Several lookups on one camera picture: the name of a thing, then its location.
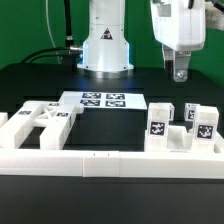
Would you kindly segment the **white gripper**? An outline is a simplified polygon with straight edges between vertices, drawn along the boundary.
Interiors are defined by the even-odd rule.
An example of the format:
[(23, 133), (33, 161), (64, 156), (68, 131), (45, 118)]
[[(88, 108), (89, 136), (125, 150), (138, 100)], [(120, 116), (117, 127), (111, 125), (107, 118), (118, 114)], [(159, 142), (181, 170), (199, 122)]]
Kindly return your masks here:
[(150, 0), (153, 32), (162, 43), (164, 70), (175, 82), (185, 82), (191, 52), (204, 46), (204, 0)]

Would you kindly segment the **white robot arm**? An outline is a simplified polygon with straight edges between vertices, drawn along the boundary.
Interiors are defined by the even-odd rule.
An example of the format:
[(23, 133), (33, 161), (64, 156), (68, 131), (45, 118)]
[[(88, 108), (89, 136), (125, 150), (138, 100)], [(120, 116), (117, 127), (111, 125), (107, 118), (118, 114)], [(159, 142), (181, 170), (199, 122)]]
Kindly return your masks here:
[[(149, 0), (155, 39), (162, 44), (164, 69), (176, 82), (188, 78), (193, 51), (203, 48), (208, 28), (224, 31), (220, 0)], [(89, 0), (89, 35), (78, 68), (95, 78), (133, 73), (124, 38), (125, 0)]]

